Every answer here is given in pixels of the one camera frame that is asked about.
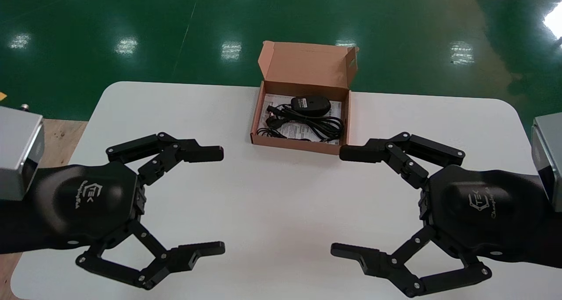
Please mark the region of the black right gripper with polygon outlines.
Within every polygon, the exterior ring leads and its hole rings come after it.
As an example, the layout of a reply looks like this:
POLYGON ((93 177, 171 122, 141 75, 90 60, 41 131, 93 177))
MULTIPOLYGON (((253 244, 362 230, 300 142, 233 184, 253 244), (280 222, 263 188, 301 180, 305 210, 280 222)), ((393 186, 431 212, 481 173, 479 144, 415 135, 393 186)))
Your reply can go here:
POLYGON ((537 175, 446 166, 423 186, 420 210, 452 257, 561 267, 561 214, 537 175))

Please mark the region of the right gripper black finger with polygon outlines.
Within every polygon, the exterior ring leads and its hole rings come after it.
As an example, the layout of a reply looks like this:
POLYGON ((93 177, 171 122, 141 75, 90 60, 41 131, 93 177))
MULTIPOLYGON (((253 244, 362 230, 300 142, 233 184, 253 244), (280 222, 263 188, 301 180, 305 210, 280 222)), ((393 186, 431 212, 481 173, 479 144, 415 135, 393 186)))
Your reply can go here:
POLYGON ((365 275, 390 281, 409 298, 473 286, 491 278, 492 271, 477 256, 469 253, 458 254, 462 269, 425 277, 414 275, 406 267, 406 262, 437 237, 436 230, 426 225, 392 254, 373 248, 333 243, 331 255, 356 260, 365 275))
POLYGON ((465 152, 407 132, 390 139, 369 139, 363 146, 344 145, 339 152, 343 161, 385 162, 410 186, 419 189, 429 180, 429 173, 413 157, 441 167, 461 166, 465 152))

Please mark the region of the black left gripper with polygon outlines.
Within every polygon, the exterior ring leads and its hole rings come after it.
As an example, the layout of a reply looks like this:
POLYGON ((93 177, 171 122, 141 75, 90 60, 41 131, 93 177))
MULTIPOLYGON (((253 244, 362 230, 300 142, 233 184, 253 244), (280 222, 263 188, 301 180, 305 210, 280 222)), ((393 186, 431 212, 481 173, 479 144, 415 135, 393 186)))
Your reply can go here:
POLYGON ((22 200, 2 201, 2 254, 91 245, 76 258, 78 267, 144 290, 172 273, 193 270, 201 257, 225 254, 221 241, 165 249, 138 221, 146 201, 144 185, 154 184, 180 162, 223 160, 221 146, 200 146, 195 139, 160 132, 110 146, 106 154, 112 163, 102 166, 39 169, 22 200), (124 165, 147 157, 151 159, 139 167, 138 175, 124 165), (146 268, 102 258, 111 243, 131 235, 155 257, 146 268))

